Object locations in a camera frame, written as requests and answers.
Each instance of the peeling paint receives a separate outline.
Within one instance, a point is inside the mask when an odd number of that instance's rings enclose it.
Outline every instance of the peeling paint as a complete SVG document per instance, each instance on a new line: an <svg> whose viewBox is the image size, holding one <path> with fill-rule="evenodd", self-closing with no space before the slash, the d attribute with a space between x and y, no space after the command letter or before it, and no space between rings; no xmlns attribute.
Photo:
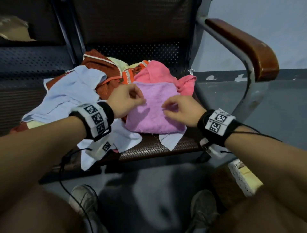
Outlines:
<svg viewBox="0 0 307 233"><path fill-rule="evenodd" d="M235 82L241 82L241 81L247 81L247 78L243 78L244 74L238 75L238 77L235 78Z"/></svg>
<svg viewBox="0 0 307 233"><path fill-rule="evenodd" d="M210 75L206 78L206 80L217 80L217 78L214 78L214 75Z"/></svg>

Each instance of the white wall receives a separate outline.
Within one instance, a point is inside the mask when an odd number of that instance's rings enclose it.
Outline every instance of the white wall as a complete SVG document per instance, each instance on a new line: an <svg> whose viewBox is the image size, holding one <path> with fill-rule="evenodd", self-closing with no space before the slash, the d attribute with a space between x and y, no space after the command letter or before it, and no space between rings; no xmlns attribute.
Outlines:
<svg viewBox="0 0 307 233"><path fill-rule="evenodd" d="M307 0L213 0L208 17L222 19L268 44L280 69L307 68ZM204 33L192 69L245 68L236 56Z"/></svg>

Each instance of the hand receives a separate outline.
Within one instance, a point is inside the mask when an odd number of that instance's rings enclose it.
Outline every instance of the hand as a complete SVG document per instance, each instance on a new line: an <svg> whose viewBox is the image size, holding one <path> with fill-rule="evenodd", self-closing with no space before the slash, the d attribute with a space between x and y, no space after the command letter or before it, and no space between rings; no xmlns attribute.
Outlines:
<svg viewBox="0 0 307 233"><path fill-rule="evenodd" d="M121 118L136 106L146 103L142 91L135 84L120 85L115 88L107 100L114 118Z"/></svg>
<svg viewBox="0 0 307 233"><path fill-rule="evenodd" d="M164 115L190 127L197 127L199 119L206 112L206 109L194 100L192 96L176 95L170 97L162 104L162 107L167 108L173 104L178 104L178 112L164 110Z"/></svg>

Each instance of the lavender towel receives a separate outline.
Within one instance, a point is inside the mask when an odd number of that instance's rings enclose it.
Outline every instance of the lavender towel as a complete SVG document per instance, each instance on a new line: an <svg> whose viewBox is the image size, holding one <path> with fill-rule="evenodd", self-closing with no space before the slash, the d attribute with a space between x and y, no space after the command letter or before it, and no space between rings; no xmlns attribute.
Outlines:
<svg viewBox="0 0 307 233"><path fill-rule="evenodd" d="M162 104L171 96L178 95L173 83L134 82L146 99L146 104L134 108L127 116L126 128L141 133L172 133L185 130L185 126L163 114Z"/></svg>

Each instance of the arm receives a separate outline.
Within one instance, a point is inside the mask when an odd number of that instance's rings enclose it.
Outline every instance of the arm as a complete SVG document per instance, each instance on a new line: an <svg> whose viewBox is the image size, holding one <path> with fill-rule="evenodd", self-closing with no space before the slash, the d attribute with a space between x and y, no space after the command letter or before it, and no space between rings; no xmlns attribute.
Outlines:
<svg viewBox="0 0 307 233"><path fill-rule="evenodd" d="M165 115L190 127L196 127L206 111L190 96L171 97L163 107L174 103L178 104L179 111L175 113L165 110ZM252 132L243 126L236 131ZM306 151L265 136L243 133L231 134L225 145L279 202L307 221Z"/></svg>
<svg viewBox="0 0 307 233"><path fill-rule="evenodd" d="M121 118L144 101L136 85L121 85L107 103ZM85 137L84 124L75 116L0 137L0 214Z"/></svg>

